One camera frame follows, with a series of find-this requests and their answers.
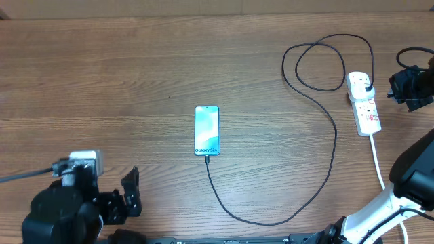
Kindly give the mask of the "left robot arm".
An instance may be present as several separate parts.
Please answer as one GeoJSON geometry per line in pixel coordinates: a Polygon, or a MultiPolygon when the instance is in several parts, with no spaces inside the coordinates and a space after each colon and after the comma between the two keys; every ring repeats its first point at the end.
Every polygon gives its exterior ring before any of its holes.
{"type": "Polygon", "coordinates": [[[124,189],[100,192],[97,159],[61,159],[59,180],[36,195],[22,223],[23,243],[95,243],[105,225],[125,224],[142,213],[137,167],[121,179],[124,189]]]}

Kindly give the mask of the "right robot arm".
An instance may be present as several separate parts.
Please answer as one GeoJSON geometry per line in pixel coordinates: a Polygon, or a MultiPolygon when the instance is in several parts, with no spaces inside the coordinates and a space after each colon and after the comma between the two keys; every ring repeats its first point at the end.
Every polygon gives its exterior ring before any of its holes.
{"type": "MultiPolygon", "coordinates": [[[[404,66],[389,79],[388,97],[415,111],[433,102],[433,61],[428,68],[404,66]]],[[[382,243],[381,236],[404,220],[433,211],[433,132],[429,131],[400,154],[390,184],[365,207],[343,216],[305,243],[382,243]]]]}

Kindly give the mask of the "Samsung Galaxy smartphone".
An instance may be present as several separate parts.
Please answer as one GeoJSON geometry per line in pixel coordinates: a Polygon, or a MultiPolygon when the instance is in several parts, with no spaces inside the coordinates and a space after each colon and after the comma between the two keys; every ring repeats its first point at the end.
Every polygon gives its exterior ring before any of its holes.
{"type": "Polygon", "coordinates": [[[195,155],[220,154],[220,109],[218,106],[195,107],[195,155]]]}

